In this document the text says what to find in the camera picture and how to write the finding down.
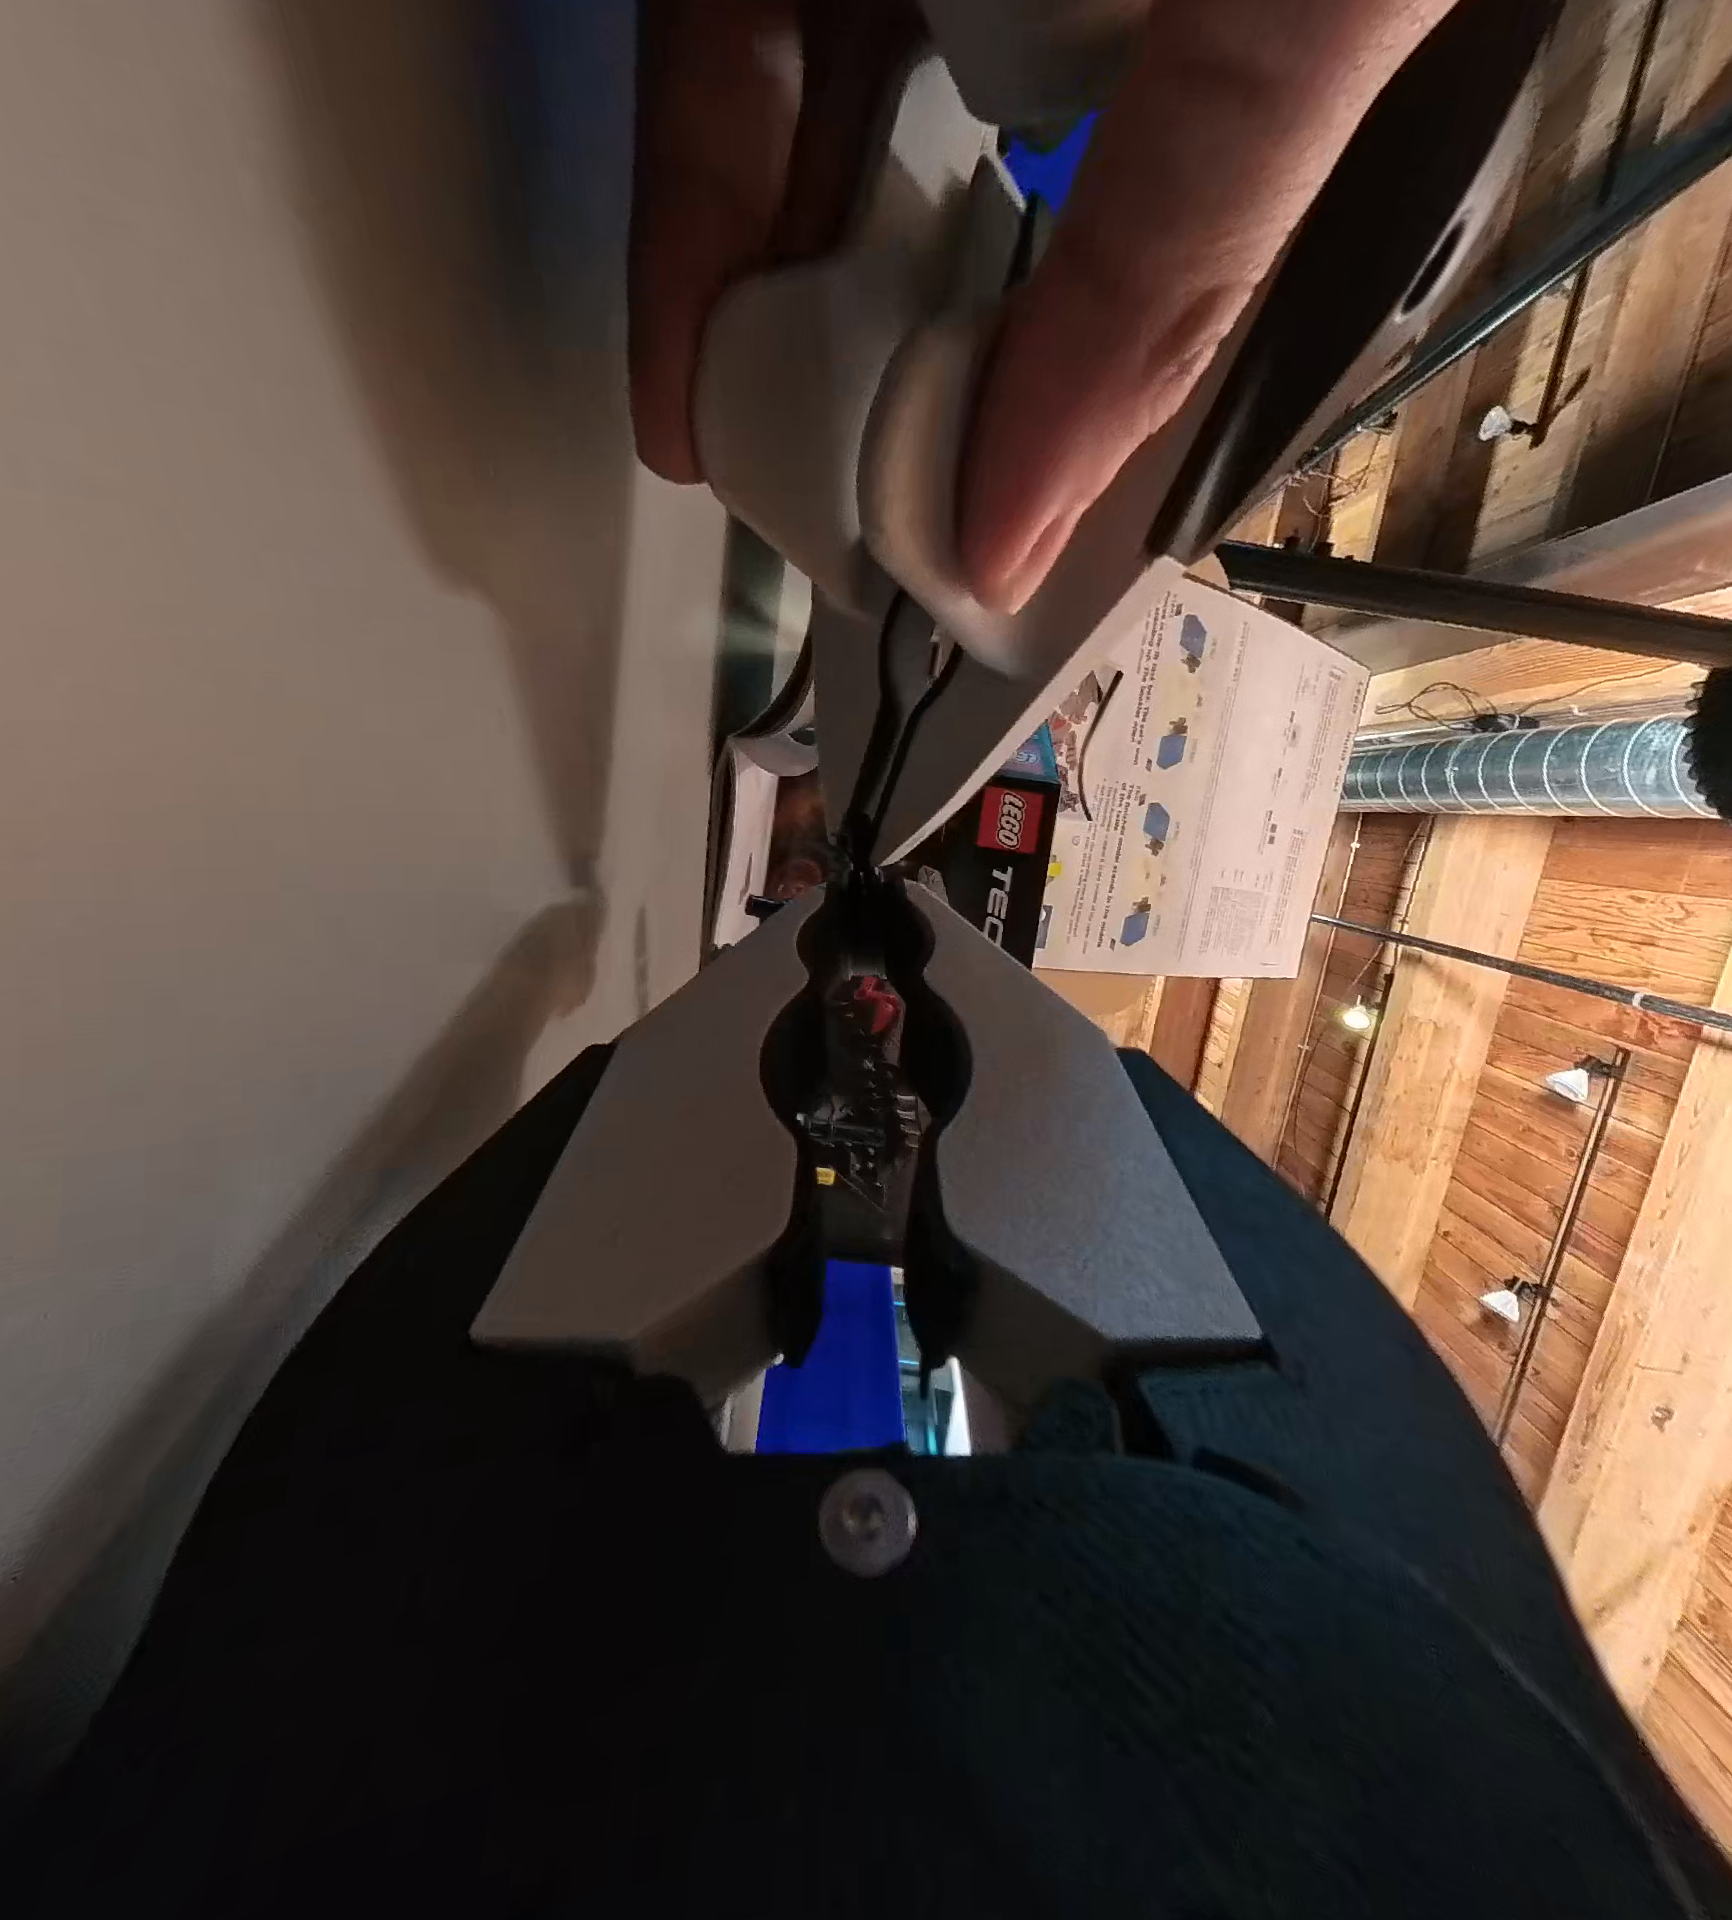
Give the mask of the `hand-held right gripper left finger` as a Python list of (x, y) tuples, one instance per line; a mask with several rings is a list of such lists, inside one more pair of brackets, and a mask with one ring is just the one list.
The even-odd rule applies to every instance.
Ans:
[(478, 1346), (684, 1381), (710, 1415), (780, 1357), (760, 1271), (798, 1149), (760, 1060), (807, 989), (822, 905), (782, 906), (620, 1035), (473, 1322)]

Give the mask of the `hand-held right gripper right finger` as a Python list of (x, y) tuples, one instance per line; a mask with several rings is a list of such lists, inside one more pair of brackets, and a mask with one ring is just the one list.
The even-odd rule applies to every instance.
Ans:
[(892, 881), (885, 959), (924, 1132), (900, 1227), (924, 1370), (961, 1373), (970, 1448), (1064, 1383), (1250, 1366), (1269, 1339), (1117, 1048), (951, 906)]

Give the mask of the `printed instruction sheet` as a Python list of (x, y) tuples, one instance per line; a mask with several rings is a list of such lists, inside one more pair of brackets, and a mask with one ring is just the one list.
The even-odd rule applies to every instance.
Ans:
[(1049, 711), (1061, 800), (1034, 965), (1300, 970), (1370, 674), (1163, 561)]

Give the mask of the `blue plastic bin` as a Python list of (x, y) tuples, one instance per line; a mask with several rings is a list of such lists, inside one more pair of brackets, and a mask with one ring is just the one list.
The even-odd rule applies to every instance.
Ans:
[(896, 1277), (888, 1264), (828, 1260), (820, 1326), (802, 1362), (765, 1374), (758, 1457), (907, 1447)]

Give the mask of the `person's left hand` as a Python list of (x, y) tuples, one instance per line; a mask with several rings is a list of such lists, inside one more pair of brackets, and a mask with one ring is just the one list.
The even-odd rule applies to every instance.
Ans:
[[(975, 597), (1020, 612), (1190, 400), (1444, 2), (1155, 4), (1042, 267), (1007, 303), (959, 474)], [(737, 282), (840, 238), (915, 4), (639, 7), (628, 259), (640, 462), (704, 481), (692, 393)]]

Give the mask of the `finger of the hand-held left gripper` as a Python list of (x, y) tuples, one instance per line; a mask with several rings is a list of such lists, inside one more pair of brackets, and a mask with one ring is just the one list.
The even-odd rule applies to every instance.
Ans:
[(878, 643), (878, 709), (867, 744), (869, 866), (891, 866), (967, 805), (1137, 635), (1155, 602), (1149, 566), (1085, 635), (1056, 639), (1045, 661), (1011, 676), (961, 640), (933, 667), (939, 627), (900, 593)]
[(874, 747), (883, 700), (883, 640), (896, 609), (894, 589), (871, 593), (867, 611), (812, 597), (811, 661), (818, 785), (832, 835), (851, 820), (878, 831), (883, 755)]

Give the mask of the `silver ventilation duct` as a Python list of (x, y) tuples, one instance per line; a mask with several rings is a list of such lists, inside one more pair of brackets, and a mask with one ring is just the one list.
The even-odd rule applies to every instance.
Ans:
[(1444, 732), (1358, 747), (1346, 815), (1552, 820), (1718, 820), (1681, 716), (1589, 718), (1513, 732)]

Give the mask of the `black toy set box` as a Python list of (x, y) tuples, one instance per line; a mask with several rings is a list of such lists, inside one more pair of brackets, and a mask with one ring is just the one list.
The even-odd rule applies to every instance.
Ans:
[(945, 1142), (975, 1093), (985, 1005), (948, 977), (945, 919), (1000, 966), (1007, 991), (1031, 972), (1047, 900), (1056, 781), (1005, 766), (942, 828), (881, 870), (891, 928), (885, 975), (848, 975), (831, 876), (802, 897), (796, 966), (763, 1042), (763, 1088), (794, 1154), (801, 1231), (825, 1258), (898, 1264), (913, 1237), (951, 1245)]

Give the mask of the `black metal pole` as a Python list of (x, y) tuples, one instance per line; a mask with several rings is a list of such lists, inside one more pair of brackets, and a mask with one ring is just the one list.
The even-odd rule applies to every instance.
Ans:
[(1503, 640), (1732, 668), (1732, 620), (1718, 617), (1246, 541), (1227, 541), (1214, 556), (1235, 593), (1277, 607), (1343, 612), (1324, 640), (1375, 674), (1453, 661)]

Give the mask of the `small black toy pin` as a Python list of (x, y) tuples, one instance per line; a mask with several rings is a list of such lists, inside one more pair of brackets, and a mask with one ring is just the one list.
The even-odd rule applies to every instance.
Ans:
[(888, 882), (877, 864), (878, 826), (865, 808), (845, 817), (836, 837), (832, 910), (836, 952), (851, 977), (888, 972), (892, 909)]

